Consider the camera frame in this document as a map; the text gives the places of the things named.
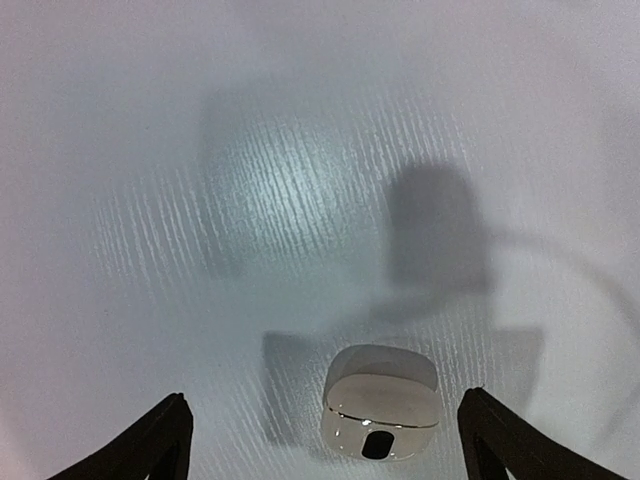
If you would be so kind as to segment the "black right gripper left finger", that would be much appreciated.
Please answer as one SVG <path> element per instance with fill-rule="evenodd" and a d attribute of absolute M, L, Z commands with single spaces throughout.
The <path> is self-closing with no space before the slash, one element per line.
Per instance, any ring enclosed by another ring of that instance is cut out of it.
<path fill-rule="evenodd" d="M 187 480 L 193 414 L 172 393 L 103 448 L 51 480 Z"/>

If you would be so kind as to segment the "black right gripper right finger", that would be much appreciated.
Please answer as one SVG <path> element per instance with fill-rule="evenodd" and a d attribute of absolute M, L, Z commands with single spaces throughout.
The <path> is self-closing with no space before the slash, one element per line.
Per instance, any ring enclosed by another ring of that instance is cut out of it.
<path fill-rule="evenodd" d="M 480 387 L 465 391 L 457 423 L 472 480 L 620 477 L 545 436 Z"/>

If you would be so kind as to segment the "small white charging case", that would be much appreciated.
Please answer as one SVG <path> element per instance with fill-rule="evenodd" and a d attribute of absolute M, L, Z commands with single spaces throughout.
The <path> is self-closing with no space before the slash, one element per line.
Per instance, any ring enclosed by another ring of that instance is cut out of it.
<path fill-rule="evenodd" d="M 442 403 L 427 385 L 401 377 L 353 374 L 326 393 L 325 444 L 358 460 L 404 461 L 423 452 L 438 428 Z"/>

